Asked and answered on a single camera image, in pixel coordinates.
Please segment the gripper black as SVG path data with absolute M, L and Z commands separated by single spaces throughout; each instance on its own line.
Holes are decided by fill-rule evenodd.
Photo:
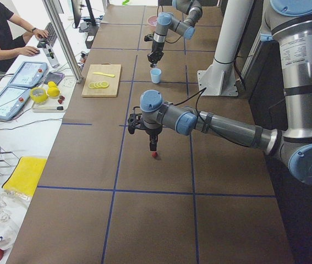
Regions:
M 158 135 L 161 133 L 161 127 L 158 127 L 156 129 L 146 128 L 146 133 L 149 135 L 150 139 L 150 151 L 157 151 L 157 138 Z
M 163 48 L 164 43 L 163 42 L 152 42 L 152 51 L 147 55 L 148 61 L 151 63 L 150 67 L 154 68 L 157 67 L 158 62 L 163 57 Z

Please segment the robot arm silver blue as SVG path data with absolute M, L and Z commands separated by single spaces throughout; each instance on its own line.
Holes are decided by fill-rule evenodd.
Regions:
M 147 55 L 150 67 L 155 68 L 163 57 L 163 48 L 168 31 L 171 30 L 186 40 L 190 40 L 195 32 L 195 24 L 202 17 L 202 5 L 199 1 L 172 1 L 176 10 L 186 14 L 184 21 L 177 19 L 170 12 L 160 12 L 156 20 L 153 34 L 144 37 L 144 41 L 152 41 L 151 52 Z
M 220 39 L 213 63 L 206 71 L 198 71 L 199 86 L 204 95 L 229 95 L 227 73 L 233 66 L 236 50 L 253 1 L 228 1 Z M 245 12 L 234 14 L 234 3 Z M 167 31 L 172 30 L 190 39 L 194 25 L 202 16 L 199 1 L 173 1 L 172 5 L 188 15 L 185 21 L 172 13 L 162 12 L 157 18 L 152 52 L 148 60 L 152 67 L 163 56 Z M 158 135 L 168 127 L 179 134 L 189 135 L 193 129 L 211 133 L 244 147 L 263 150 L 283 162 L 290 174 L 300 182 L 312 185 L 312 1 L 264 1 L 261 41 L 277 41 L 283 75 L 288 129 L 267 130 L 191 107 L 177 107 L 164 101 L 160 92 L 147 90 L 140 97 L 128 119 L 128 130 L 146 131 L 150 137 L 150 151 L 156 151 Z

